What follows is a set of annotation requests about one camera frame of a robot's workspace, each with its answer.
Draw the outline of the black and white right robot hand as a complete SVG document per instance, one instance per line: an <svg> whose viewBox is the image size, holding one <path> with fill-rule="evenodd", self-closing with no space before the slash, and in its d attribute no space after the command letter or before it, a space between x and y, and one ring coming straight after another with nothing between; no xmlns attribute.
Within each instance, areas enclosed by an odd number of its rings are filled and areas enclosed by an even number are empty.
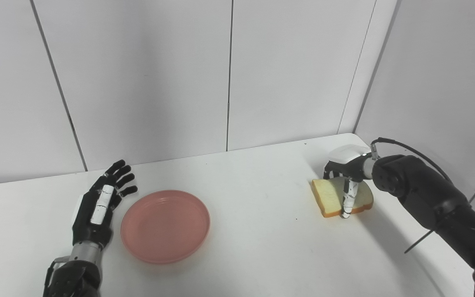
<svg viewBox="0 0 475 297"><path fill-rule="evenodd" d="M354 208L358 188L362 181L372 179L375 160L370 148L348 144L337 147L328 154L323 178L344 178L341 217L348 218Z"/></svg>

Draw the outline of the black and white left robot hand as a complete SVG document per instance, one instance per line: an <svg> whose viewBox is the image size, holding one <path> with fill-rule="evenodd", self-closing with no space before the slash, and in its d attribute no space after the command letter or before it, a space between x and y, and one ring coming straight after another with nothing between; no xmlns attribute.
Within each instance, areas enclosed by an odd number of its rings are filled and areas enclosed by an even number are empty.
<svg viewBox="0 0 475 297"><path fill-rule="evenodd" d="M90 241L97 244L103 250L111 241L113 230L111 221L114 210L121 201L128 195L138 191L137 186L128 186L122 189L125 184L134 181L132 168L126 164L125 160L118 160L101 175L91 188L83 195L77 216L72 226L72 244ZM96 203L98 202L103 187L112 186L112 196L105 206L105 213L101 224L91 222Z"/></svg>

